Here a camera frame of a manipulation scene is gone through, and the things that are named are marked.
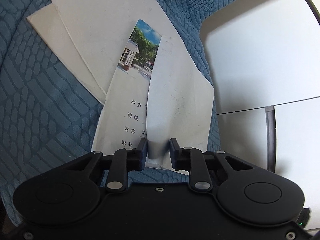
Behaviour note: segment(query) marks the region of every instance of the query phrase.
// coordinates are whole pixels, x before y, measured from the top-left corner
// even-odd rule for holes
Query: black cable
[[[319,14],[319,11],[317,10],[316,6],[314,5],[314,3],[311,0],[305,0],[305,1],[309,5],[313,15],[315,16],[318,24],[320,25],[320,14]]]

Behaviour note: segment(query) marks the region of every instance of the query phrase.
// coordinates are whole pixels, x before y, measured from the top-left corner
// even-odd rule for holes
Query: blue sky
[[[159,45],[161,35],[156,33],[148,24],[141,19],[138,20],[136,26],[143,32],[144,36],[153,44]]]

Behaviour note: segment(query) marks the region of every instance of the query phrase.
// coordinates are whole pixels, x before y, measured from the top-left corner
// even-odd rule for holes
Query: green tree
[[[139,62],[139,64],[143,65],[147,61],[154,62],[158,45],[148,41],[143,32],[137,27],[134,28],[130,39],[138,44],[139,53],[136,54],[136,60]]]

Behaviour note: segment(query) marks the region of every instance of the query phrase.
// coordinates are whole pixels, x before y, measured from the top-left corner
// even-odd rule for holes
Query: sheet of paper
[[[52,0],[52,3],[81,58],[105,92],[138,19],[184,46],[156,0]]]
[[[148,161],[172,169],[169,140],[207,150],[213,87],[185,46],[162,36],[148,94]]]
[[[92,149],[112,155],[147,137],[147,99],[161,36],[138,20],[112,78]]]
[[[49,4],[27,17],[36,32],[79,82],[101,103],[106,93],[76,50],[53,4]]]

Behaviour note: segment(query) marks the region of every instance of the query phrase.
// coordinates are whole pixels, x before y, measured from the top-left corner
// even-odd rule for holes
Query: blue textured blanket
[[[201,22],[234,0],[157,0],[201,73],[212,83]],[[102,105],[74,78],[26,21],[50,0],[0,0],[0,192],[10,219],[26,179],[90,151]],[[208,150],[220,146],[215,105]],[[181,182],[171,171],[130,172],[129,181]]]

